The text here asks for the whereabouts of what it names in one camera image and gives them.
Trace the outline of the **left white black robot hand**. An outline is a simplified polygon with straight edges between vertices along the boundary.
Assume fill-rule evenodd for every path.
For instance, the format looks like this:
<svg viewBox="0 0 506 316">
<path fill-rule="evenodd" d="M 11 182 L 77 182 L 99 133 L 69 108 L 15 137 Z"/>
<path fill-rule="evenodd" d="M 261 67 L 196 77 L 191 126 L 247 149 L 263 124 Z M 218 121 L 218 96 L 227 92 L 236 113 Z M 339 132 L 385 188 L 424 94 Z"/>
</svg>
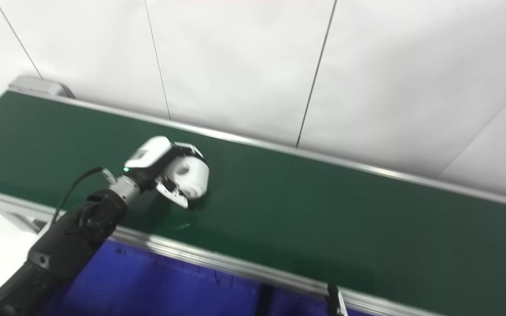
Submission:
<svg viewBox="0 0 506 316">
<path fill-rule="evenodd" d="M 196 146 L 155 136 L 125 162 L 123 177 L 140 193 L 155 190 L 178 206 L 191 209 L 194 201 L 207 193 L 209 173 Z"/>
</svg>

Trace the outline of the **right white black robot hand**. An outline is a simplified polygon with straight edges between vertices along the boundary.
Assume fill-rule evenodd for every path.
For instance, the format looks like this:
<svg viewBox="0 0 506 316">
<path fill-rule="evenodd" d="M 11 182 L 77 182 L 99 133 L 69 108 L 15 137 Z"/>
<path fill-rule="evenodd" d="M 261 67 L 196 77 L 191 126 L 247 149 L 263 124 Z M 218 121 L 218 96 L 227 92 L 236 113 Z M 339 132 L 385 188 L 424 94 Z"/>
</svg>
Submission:
<svg viewBox="0 0 506 316">
<path fill-rule="evenodd" d="M 325 297 L 325 301 L 327 302 L 326 311 L 328 316 L 347 316 L 348 311 L 345 300 L 343 299 L 343 294 L 339 287 L 335 284 L 328 283 L 326 288 L 328 294 Z"/>
</svg>

